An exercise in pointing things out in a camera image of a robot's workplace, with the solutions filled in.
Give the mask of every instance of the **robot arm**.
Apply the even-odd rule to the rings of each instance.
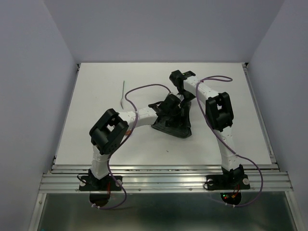
[[[199,79],[191,71],[181,73],[172,72],[170,80],[177,87],[178,95],[169,94],[162,102],[149,105],[137,111],[138,120],[135,127],[151,125],[154,129],[164,133],[187,138],[191,136],[189,110],[191,100],[196,97],[196,86]],[[205,113],[209,126],[218,135],[218,145],[222,159],[223,174],[206,176],[208,190],[229,190],[240,185],[241,189],[249,189],[243,184],[247,179],[243,166],[238,157],[234,155],[223,143],[222,139],[232,149],[234,148],[231,126],[233,111],[229,95],[218,93],[206,84],[198,87],[198,96],[205,105]],[[135,112],[117,113],[114,109],[107,110],[90,131],[94,155],[89,175],[95,180],[104,180],[108,177],[107,160],[119,147],[127,130],[135,123]]]

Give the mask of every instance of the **screw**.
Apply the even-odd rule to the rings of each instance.
[[[248,185],[248,184],[249,184],[249,179],[244,178],[244,179],[243,179],[243,183],[244,183],[244,185]]]

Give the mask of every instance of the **black plastic object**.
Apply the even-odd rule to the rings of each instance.
[[[232,169],[230,171],[222,168],[222,174],[206,176],[204,187],[209,191],[233,190],[237,185],[240,185],[241,190],[250,189],[250,184],[244,184],[244,179],[247,179],[246,181],[248,181],[248,176],[244,173],[242,165],[235,170]]]
[[[242,194],[240,192],[235,194],[236,193],[221,193],[220,196],[224,202],[230,205],[238,205],[242,200]]]
[[[128,123],[114,109],[109,109],[90,130],[91,143],[97,146],[100,154],[112,154],[119,148],[127,129]]]
[[[192,135],[189,120],[191,102],[181,104],[177,96],[170,94],[164,101],[150,104],[149,107],[158,115],[152,128],[179,138]]]
[[[176,115],[180,112],[179,104],[181,100],[174,94],[169,94],[164,101],[150,104],[158,116]]]
[[[229,94],[224,92],[214,98],[209,97],[205,102],[205,114],[212,129],[222,132],[224,128],[231,127],[234,115]]]
[[[105,206],[109,202],[109,199],[109,194],[90,193],[89,195],[90,202],[99,207]]]
[[[179,70],[171,72],[171,75],[169,79],[173,83],[174,86],[177,87],[179,93],[182,95],[185,91],[184,89],[184,80],[186,80],[190,76],[196,76],[196,74],[192,71],[187,71],[185,73],[182,73]]]
[[[79,191],[107,191],[108,184],[110,183],[110,191],[121,191],[121,187],[116,185],[115,181],[111,176],[107,175],[102,179],[95,178],[91,170],[89,174],[80,177],[83,181],[86,182],[84,186],[79,185]],[[122,176],[115,176],[117,180],[122,181]]]
[[[196,74],[192,71],[182,73],[181,71],[176,70],[171,72],[171,75],[169,77],[173,85],[177,87],[179,94],[183,95],[184,100],[182,103],[184,104],[195,98],[192,93],[184,89],[184,80],[191,76],[196,76]]]

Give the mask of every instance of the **gray wall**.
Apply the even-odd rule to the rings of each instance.
[[[283,0],[45,0],[78,62],[247,62]]]
[[[282,170],[290,174],[308,227],[308,1],[286,0],[249,72]]]
[[[0,4],[0,230],[27,230],[76,64],[41,0]]]

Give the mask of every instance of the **white platform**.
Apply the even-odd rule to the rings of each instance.
[[[214,63],[82,63],[69,107],[61,142],[57,152],[57,165],[90,165],[92,144],[89,130],[109,108],[132,111],[124,101],[120,107],[122,84],[125,92],[146,84],[162,83],[172,92],[176,88],[169,80],[172,71],[193,71],[201,78],[226,75],[233,82],[207,81],[219,92],[231,97],[234,112],[233,138],[238,154],[257,164],[271,164],[253,100],[246,82],[242,64]],[[138,90],[129,98],[138,108],[163,100],[167,90],[151,87]],[[131,138],[111,159],[113,165],[220,165],[221,158],[215,136],[207,127],[196,100],[193,100],[190,120],[192,136],[180,139],[144,126],[134,131]]]

